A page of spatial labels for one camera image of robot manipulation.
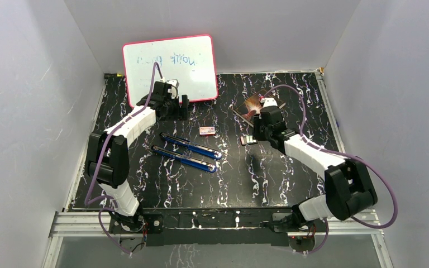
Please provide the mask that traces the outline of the grey staple strip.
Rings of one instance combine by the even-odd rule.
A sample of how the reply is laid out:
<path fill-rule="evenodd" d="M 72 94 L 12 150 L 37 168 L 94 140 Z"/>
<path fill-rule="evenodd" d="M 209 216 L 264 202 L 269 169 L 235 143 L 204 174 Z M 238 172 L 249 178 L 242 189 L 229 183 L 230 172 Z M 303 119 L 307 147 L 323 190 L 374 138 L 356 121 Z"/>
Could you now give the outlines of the grey staple strip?
<path fill-rule="evenodd" d="M 256 140 L 252 135 L 248 135 L 248 136 L 241 136 L 240 142 L 242 146 L 247 146 L 247 145 L 257 144 L 258 140 Z"/>

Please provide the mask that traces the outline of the small red staple box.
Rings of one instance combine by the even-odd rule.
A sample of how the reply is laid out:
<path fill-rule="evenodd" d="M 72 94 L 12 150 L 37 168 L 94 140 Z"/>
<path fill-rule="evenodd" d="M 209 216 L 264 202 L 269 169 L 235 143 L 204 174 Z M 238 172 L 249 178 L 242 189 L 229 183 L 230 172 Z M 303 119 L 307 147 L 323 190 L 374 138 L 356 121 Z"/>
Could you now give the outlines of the small red staple box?
<path fill-rule="evenodd" d="M 199 128 L 199 134 L 201 136 L 210 136 L 210 135 L 215 135 L 216 134 L 216 130 L 213 126 L 211 127 L 200 127 Z"/>

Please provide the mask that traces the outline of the whiteboard with pink frame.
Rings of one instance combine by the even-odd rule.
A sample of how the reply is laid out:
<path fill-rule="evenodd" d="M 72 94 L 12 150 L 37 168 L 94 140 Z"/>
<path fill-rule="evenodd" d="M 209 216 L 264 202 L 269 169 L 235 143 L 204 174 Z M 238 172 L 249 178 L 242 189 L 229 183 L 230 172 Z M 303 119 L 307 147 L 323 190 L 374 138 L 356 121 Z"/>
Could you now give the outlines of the whiteboard with pink frame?
<path fill-rule="evenodd" d="M 163 78 L 179 82 L 178 94 L 191 102 L 218 97 L 216 63 L 210 35 L 141 41 L 122 47 L 128 102 L 131 107 L 148 94 L 152 68 L 160 66 Z"/>

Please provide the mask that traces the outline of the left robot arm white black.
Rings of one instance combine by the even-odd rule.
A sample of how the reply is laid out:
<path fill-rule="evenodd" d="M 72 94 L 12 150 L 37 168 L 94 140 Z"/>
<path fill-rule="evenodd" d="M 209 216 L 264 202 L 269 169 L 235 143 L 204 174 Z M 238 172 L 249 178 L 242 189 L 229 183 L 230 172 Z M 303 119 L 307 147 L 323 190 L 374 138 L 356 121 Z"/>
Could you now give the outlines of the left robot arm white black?
<path fill-rule="evenodd" d="M 185 121 L 188 118 L 187 95 L 178 94 L 176 79 L 156 81 L 150 94 L 145 95 L 133 110 L 114 126 L 103 132 L 94 131 L 88 140 L 85 160 L 85 176 L 91 184 L 85 204 L 95 201 L 91 193 L 96 184 L 105 192 L 115 206 L 115 215 L 123 219 L 130 232 L 144 227 L 144 216 L 137 213 L 139 201 L 128 181 L 130 145 L 158 121 Z"/>

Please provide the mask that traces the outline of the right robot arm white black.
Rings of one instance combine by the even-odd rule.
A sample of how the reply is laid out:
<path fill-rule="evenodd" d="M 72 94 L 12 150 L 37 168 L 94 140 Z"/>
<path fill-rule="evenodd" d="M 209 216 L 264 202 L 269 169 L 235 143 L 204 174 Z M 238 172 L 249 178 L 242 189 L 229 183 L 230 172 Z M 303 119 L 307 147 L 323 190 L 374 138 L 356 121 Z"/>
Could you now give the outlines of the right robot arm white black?
<path fill-rule="evenodd" d="M 273 220 L 273 227 L 307 231 L 317 219 L 346 220 L 377 203 L 378 197 L 365 164 L 352 158 L 321 151 L 299 132 L 286 126 L 276 106 L 262 108 L 254 115 L 253 137 L 300 161 L 324 180 L 324 194 L 292 207 L 292 213 Z"/>

